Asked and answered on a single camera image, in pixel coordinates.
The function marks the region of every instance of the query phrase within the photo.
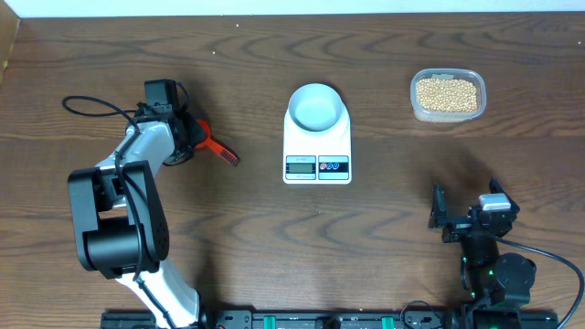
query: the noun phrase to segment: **white digital scale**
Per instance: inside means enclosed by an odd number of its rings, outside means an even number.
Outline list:
[[[282,180],[286,184],[351,182],[349,113],[331,87],[302,86],[284,114]]]

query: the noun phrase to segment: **wood grain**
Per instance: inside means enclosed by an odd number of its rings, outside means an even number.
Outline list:
[[[0,88],[0,321],[95,328],[143,309],[79,265],[67,176],[121,140],[121,118],[71,116],[70,94],[131,109],[143,82],[181,80],[214,134],[207,152],[156,178],[171,257],[204,300],[258,309],[456,305],[459,247],[426,229],[431,183],[461,212],[499,177],[522,207],[509,238],[585,268],[585,15],[29,19]],[[418,122],[409,84],[428,67],[479,72],[477,121]],[[350,186],[286,186],[282,116],[299,86],[326,82],[352,116]],[[74,103],[84,111],[97,106]],[[502,251],[511,249],[502,247]],[[577,278],[539,256],[531,308],[563,315]],[[571,328],[585,325],[579,310]]]

